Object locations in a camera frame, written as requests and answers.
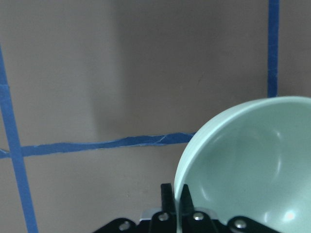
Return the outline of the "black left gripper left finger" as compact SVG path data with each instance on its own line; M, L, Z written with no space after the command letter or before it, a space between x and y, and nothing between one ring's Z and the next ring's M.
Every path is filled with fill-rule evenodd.
M163 183L161 188L161 211L168 214L176 215L175 200L170 183Z

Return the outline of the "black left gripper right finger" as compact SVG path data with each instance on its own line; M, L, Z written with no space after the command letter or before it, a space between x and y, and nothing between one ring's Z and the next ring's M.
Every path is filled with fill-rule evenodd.
M183 185L181 196L180 196L180 214L190 215L194 212L194 206L192 203L192 198L190 190L187 184Z

